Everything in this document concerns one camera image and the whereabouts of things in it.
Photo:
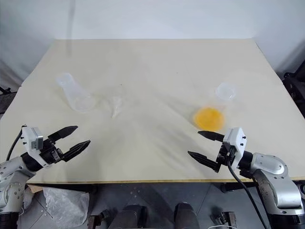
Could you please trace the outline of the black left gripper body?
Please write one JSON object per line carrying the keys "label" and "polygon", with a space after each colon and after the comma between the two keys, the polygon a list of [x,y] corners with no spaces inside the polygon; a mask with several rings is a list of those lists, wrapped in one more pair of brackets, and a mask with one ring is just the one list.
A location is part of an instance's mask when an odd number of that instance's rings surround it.
{"label": "black left gripper body", "polygon": [[58,137],[48,137],[43,141],[43,148],[40,150],[40,156],[48,164],[55,164],[63,160],[63,152],[56,147]]}

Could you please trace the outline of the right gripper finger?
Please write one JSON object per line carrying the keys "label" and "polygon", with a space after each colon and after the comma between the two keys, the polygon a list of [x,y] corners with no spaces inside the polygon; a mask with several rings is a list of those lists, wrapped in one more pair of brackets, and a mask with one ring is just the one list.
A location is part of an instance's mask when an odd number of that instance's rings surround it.
{"label": "right gripper finger", "polygon": [[224,140],[224,135],[212,131],[198,131],[198,134],[212,141],[223,142]]}
{"label": "right gripper finger", "polygon": [[198,163],[211,168],[216,173],[219,172],[221,164],[219,164],[215,161],[212,161],[212,160],[208,159],[207,156],[204,156],[204,155],[196,153],[196,152],[188,151],[188,154]]}

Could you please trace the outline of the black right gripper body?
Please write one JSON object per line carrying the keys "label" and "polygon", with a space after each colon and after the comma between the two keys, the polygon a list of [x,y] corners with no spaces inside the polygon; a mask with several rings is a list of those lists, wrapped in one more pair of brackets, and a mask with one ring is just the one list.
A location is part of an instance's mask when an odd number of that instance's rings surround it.
{"label": "black right gripper body", "polygon": [[235,159],[235,147],[232,145],[226,145],[222,143],[219,153],[216,158],[217,166],[221,165],[227,166],[228,163],[232,165]]}

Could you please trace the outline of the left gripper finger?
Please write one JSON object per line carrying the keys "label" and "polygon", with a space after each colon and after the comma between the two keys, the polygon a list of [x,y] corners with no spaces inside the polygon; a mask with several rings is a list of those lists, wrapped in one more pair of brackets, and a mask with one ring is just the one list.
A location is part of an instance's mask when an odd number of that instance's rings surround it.
{"label": "left gripper finger", "polygon": [[60,129],[59,131],[56,131],[53,134],[49,135],[48,139],[55,144],[56,141],[63,139],[69,136],[70,134],[72,134],[77,128],[78,126],[76,125],[64,127],[63,129]]}
{"label": "left gripper finger", "polygon": [[79,155],[81,152],[83,152],[91,143],[90,140],[81,142],[73,146],[72,148],[69,149],[68,152],[63,154],[62,160],[65,162],[68,162],[69,160],[73,159],[77,155]]}

